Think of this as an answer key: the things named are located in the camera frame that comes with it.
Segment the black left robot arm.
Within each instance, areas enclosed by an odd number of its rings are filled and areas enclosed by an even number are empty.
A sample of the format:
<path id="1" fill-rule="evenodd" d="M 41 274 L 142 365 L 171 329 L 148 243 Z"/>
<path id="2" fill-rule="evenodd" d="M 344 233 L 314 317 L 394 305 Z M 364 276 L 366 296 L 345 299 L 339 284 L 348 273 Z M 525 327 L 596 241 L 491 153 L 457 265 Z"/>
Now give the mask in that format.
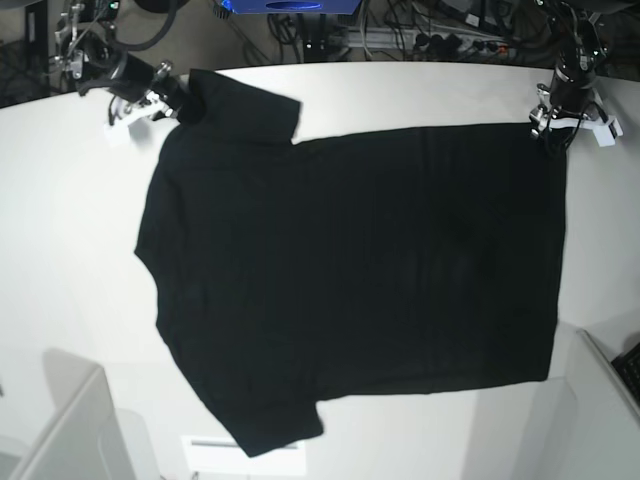
<path id="1" fill-rule="evenodd" d="M 551 82 L 537 85 L 539 103 L 529 114 L 531 137 L 539 140 L 554 130 L 571 128 L 615 138 L 595 86 L 596 69 L 607 58 L 595 26 L 599 15 L 569 1 L 538 5 L 550 18 L 551 32 L 560 36 L 560 47 Z"/>

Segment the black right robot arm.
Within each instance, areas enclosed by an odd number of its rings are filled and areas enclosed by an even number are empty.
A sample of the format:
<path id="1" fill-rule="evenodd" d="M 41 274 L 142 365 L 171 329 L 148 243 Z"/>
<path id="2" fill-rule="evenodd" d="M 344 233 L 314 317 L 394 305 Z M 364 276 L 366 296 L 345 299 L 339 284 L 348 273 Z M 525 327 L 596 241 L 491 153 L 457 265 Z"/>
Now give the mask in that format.
<path id="1" fill-rule="evenodd" d="M 69 1 L 56 27 L 54 65 L 80 96 L 96 89 L 112 95 L 107 109 L 110 130 L 128 128 L 142 118 L 173 118 L 195 124 L 204 115 L 201 100 L 173 75 L 171 62 L 165 60 L 154 66 L 135 56 L 166 36 L 184 3 L 145 4 L 166 17 L 160 30 L 141 43 L 117 38 L 119 1 Z"/>

